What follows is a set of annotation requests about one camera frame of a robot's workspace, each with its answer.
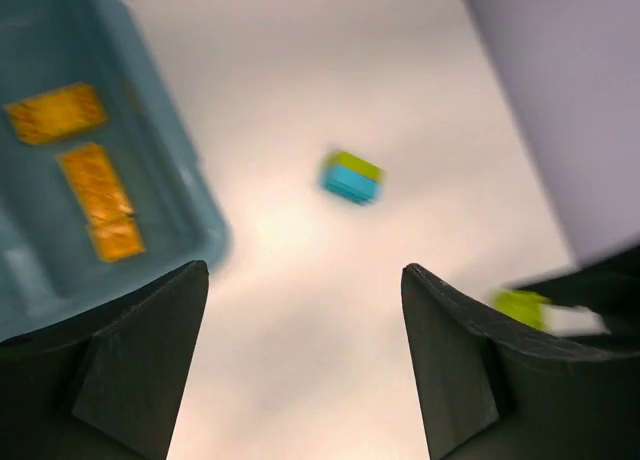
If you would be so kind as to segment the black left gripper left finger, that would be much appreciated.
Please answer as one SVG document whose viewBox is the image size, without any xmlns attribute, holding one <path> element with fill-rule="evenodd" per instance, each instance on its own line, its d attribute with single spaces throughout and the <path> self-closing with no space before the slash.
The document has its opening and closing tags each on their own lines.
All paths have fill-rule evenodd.
<svg viewBox="0 0 640 460">
<path fill-rule="evenodd" d="M 209 289 L 192 261 L 1 344 L 4 459 L 164 459 Z"/>
</svg>

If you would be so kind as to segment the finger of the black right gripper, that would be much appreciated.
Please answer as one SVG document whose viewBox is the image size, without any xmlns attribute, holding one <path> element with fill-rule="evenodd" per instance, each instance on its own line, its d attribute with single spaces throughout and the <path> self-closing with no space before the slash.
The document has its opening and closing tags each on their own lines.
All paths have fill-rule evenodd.
<svg viewBox="0 0 640 460">
<path fill-rule="evenodd" d="M 514 284 L 559 307 L 584 307 L 599 315 L 606 334 L 577 336 L 598 348 L 639 348 L 639 246 L 596 259 L 570 272 Z"/>
</svg>

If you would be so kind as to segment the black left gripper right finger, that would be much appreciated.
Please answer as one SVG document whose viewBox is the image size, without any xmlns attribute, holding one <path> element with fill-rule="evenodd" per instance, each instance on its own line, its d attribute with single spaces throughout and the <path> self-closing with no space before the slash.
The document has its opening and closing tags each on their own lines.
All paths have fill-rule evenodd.
<svg viewBox="0 0 640 460">
<path fill-rule="evenodd" d="M 638 457 L 637 340 L 531 328 L 415 263 L 401 297 L 431 458 Z"/>
</svg>

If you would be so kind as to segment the small green lego brick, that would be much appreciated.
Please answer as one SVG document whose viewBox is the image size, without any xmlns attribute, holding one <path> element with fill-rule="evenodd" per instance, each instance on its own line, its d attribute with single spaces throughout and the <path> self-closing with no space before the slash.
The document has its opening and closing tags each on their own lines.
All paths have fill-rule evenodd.
<svg viewBox="0 0 640 460">
<path fill-rule="evenodd" d="M 546 331 L 546 306 L 550 300 L 523 290 L 502 290 L 494 295 L 491 306 L 498 312 L 540 331 Z"/>
</svg>

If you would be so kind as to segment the yellow long lego brick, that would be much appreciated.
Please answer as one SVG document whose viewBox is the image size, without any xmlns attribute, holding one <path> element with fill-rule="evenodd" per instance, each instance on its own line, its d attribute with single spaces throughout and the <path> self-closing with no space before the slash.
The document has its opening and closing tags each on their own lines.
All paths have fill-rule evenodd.
<svg viewBox="0 0 640 460">
<path fill-rule="evenodd" d="M 134 208 L 107 150 L 83 144 L 57 156 L 58 164 L 91 225 L 101 225 L 134 214 Z"/>
</svg>

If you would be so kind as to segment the cyan long lego brick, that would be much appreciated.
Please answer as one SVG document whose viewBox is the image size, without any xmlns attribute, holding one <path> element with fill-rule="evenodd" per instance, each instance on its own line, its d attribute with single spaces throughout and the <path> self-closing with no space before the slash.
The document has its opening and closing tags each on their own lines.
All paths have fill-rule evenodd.
<svg viewBox="0 0 640 460">
<path fill-rule="evenodd" d="M 322 188 L 338 197 L 358 205 L 374 202 L 382 183 L 342 165 L 326 167 L 320 177 Z"/>
</svg>

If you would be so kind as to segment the green long lego brick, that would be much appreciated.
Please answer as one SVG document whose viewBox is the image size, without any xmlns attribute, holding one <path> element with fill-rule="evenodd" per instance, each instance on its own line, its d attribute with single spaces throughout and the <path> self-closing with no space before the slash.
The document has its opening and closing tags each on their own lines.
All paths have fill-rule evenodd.
<svg viewBox="0 0 640 460">
<path fill-rule="evenodd" d="M 335 166 L 345 167 L 378 184 L 381 184 L 385 178 L 383 169 L 345 150 L 334 150 L 327 156 L 324 169 L 329 170 Z"/>
</svg>

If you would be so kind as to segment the orange lego brick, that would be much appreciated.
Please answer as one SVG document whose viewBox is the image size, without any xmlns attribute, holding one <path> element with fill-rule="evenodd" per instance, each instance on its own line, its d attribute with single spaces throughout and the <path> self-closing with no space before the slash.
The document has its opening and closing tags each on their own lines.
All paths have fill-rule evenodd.
<svg viewBox="0 0 640 460">
<path fill-rule="evenodd" d="M 108 115 L 94 86 L 77 82 L 4 106 L 23 143 L 43 145 L 97 128 Z"/>
</svg>

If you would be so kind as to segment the teal compartment tray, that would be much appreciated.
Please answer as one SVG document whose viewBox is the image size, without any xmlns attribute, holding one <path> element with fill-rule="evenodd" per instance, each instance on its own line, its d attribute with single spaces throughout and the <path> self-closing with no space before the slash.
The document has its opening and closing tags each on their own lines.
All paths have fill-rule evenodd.
<svg viewBox="0 0 640 460">
<path fill-rule="evenodd" d="M 1 336 L 128 294 L 228 232 L 121 0 L 1 0 Z"/>
</svg>

